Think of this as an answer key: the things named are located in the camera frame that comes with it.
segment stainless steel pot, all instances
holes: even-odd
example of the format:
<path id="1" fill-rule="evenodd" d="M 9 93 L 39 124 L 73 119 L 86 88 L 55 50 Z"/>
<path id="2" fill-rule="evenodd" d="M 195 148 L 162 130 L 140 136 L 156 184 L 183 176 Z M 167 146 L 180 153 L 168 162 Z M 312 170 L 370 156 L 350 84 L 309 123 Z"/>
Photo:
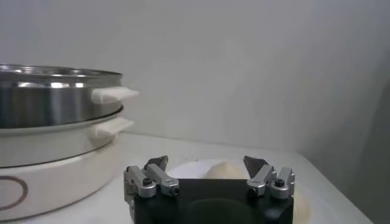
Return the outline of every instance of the stainless steel pot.
<path id="1" fill-rule="evenodd" d="M 0 128 L 71 124 L 110 116 L 137 94 L 122 74 L 89 69 L 0 64 Z"/>

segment screw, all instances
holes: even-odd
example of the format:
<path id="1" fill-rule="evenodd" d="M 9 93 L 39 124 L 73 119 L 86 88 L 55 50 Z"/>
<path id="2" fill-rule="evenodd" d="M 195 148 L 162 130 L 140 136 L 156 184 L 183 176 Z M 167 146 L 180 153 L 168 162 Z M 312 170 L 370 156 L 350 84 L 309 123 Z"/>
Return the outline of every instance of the screw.
<path id="1" fill-rule="evenodd" d="M 249 188 L 249 190 L 246 192 L 246 195 L 248 198 L 257 198 L 257 190 L 254 188 Z"/>
<path id="2" fill-rule="evenodd" d="M 169 190 L 172 196 L 178 196 L 180 194 L 180 190 L 178 187 L 171 187 Z"/>
<path id="3" fill-rule="evenodd" d="M 152 184 L 152 180 L 149 179 L 149 178 L 145 178 L 142 180 L 142 185 L 143 186 L 148 186 L 148 185 L 151 185 Z"/>
<path id="4" fill-rule="evenodd" d="M 285 186 L 285 181 L 282 179 L 276 179 L 275 180 L 275 187 L 284 187 Z"/>

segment metal bracket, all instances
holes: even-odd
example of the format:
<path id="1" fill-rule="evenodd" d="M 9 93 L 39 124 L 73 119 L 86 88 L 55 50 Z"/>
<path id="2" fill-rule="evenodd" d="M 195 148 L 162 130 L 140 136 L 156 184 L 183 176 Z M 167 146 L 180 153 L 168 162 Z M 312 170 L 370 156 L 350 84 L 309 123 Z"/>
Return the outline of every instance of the metal bracket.
<path id="1" fill-rule="evenodd" d="M 154 180 L 158 185 L 162 194 L 175 197 L 179 194 L 179 180 L 168 176 L 156 164 L 146 166 L 145 174 L 150 179 Z"/>
<path id="2" fill-rule="evenodd" d="M 246 181 L 249 186 L 248 196 L 255 198 L 264 195 L 266 186 L 276 179 L 276 171 L 273 166 L 263 165 L 260 171 L 252 178 Z"/>
<path id="3" fill-rule="evenodd" d="M 270 185 L 274 198 L 287 199 L 293 197 L 295 192 L 295 174 L 291 168 L 282 167 L 278 178 Z"/>
<path id="4" fill-rule="evenodd" d="M 125 195 L 138 194 L 143 198 L 150 198 L 156 194 L 156 183 L 146 177 L 138 166 L 129 166 L 123 173 Z"/>

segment stacked steamer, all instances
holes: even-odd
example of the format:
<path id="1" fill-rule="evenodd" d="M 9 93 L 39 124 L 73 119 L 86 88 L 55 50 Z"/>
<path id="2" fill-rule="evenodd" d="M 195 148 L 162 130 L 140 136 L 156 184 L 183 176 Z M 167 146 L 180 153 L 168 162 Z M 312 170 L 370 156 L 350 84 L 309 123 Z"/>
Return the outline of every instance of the stacked steamer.
<path id="1" fill-rule="evenodd" d="M 122 74 L 0 65 L 0 220 L 80 200 L 122 169 Z"/>

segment white wall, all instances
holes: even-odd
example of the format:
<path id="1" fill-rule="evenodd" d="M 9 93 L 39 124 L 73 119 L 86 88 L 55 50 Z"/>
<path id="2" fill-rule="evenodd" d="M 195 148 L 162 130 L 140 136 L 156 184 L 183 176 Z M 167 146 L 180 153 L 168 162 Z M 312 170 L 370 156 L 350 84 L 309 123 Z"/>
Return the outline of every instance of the white wall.
<path id="1" fill-rule="evenodd" d="M 127 103 L 132 132 L 299 151 L 349 195 L 389 78 L 389 10 L 387 0 L 1 1 L 0 61 L 122 72 L 141 92 Z"/>

